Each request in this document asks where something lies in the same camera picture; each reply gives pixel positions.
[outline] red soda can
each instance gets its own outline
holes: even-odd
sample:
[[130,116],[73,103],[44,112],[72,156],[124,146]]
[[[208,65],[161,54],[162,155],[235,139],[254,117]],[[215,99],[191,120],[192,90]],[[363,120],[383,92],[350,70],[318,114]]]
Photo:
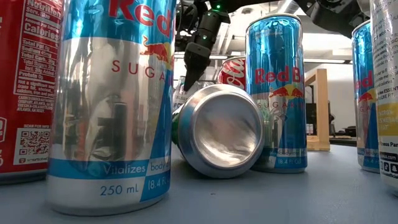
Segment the red soda can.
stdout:
[[233,57],[223,63],[217,83],[246,90],[246,56]]
[[0,7],[0,184],[43,179],[63,0],[3,1]]

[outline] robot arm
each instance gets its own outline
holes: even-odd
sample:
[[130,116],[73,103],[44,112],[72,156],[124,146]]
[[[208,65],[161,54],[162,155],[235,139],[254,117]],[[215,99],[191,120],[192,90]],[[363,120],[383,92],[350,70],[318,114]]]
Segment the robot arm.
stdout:
[[[177,7],[176,49],[184,50],[187,68],[184,90],[199,80],[210,64],[210,54],[221,23],[230,23],[229,12],[242,6],[278,0],[194,0],[187,4],[180,0]],[[312,22],[326,30],[351,38],[353,29],[369,17],[361,11],[356,0],[294,0]],[[181,36],[181,31],[192,34]]]

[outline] gray table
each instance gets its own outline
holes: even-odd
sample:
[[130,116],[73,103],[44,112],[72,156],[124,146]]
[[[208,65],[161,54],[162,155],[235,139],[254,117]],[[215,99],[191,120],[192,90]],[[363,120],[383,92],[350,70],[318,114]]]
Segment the gray table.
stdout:
[[168,196],[147,209],[110,217],[51,211],[44,202],[45,182],[0,186],[0,223],[398,223],[398,198],[387,192],[378,174],[359,169],[356,148],[332,146],[331,152],[308,156],[303,174],[249,171],[213,180],[197,174],[174,149]]

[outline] aluminum can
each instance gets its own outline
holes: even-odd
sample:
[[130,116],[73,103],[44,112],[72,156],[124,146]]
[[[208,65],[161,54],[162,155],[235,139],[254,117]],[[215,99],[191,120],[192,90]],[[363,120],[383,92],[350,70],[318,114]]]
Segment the aluminum can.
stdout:
[[218,74],[217,83],[229,84],[246,90],[246,56],[226,60]]
[[370,3],[380,175],[398,196],[398,2]]
[[62,1],[2,1],[0,184],[44,179]]
[[188,91],[184,91],[184,83],[185,77],[181,76],[178,79],[177,87],[173,92],[173,111],[183,105],[196,91],[203,88],[203,85],[200,82],[195,82]]
[[352,41],[358,164],[363,170],[378,173],[379,142],[370,21],[355,28]]
[[270,14],[246,31],[246,91],[264,117],[266,145],[254,170],[298,173],[307,167],[302,27]]
[[244,90],[210,85],[174,111],[172,141],[200,173],[232,178],[249,170],[260,156],[261,122],[261,112]]
[[175,5],[65,3],[47,177],[54,210],[112,215],[168,191]]

